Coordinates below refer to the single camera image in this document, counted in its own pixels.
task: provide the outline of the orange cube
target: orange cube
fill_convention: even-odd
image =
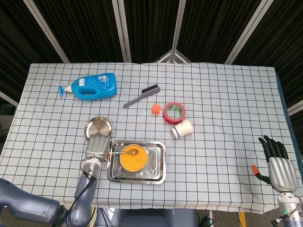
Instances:
[[[160,110],[161,110],[161,106],[160,105],[157,105],[157,104],[154,104],[153,107],[152,107],[152,113],[155,114],[155,115],[159,115],[160,114]]]

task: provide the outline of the white grid tablecloth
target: white grid tablecloth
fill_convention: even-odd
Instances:
[[[79,77],[113,72],[118,93],[82,101],[58,94]],[[141,90],[161,92],[124,109]],[[154,103],[182,103],[195,133],[174,139],[171,125],[152,114]],[[112,208],[193,208],[265,212],[277,207],[258,137],[285,144],[302,195],[302,181],[273,68],[192,64],[32,64],[0,160],[1,177],[23,190],[72,203],[87,121],[104,116],[113,140],[154,140],[166,146],[167,174],[160,185],[114,183],[103,165],[93,204]]]

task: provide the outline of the white paper cup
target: white paper cup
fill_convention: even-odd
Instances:
[[[188,119],[184,119],[182,122],[172,127],[171,131],[172,134],[174,134],[175,138],[179,138],[189,133],[193,133],[194,127]]]

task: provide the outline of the red tape roll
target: red tape roll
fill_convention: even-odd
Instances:
[[[169,115],[167,114],[167,111],[172,110],[172,109],[179,110],[181,113],[181,117],[179,117],[178,119],[173,119],[173,118],[169,117]],[[168,124],[173,124],[173,125],[179,124],[185,118],[184,106],[182,106],[182,104],[176,103],[176,102],[168,103],[164,108],[163,117],[164,117],[164,120]]]

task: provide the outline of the metal spoon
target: metal spoon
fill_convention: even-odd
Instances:
[[[137,155],[139,153],[139,150],[132,148],[127,151],[122,151],[122,152],[109,152],[110,155],[115,155],[115,154],[129,154],[129,155]]]

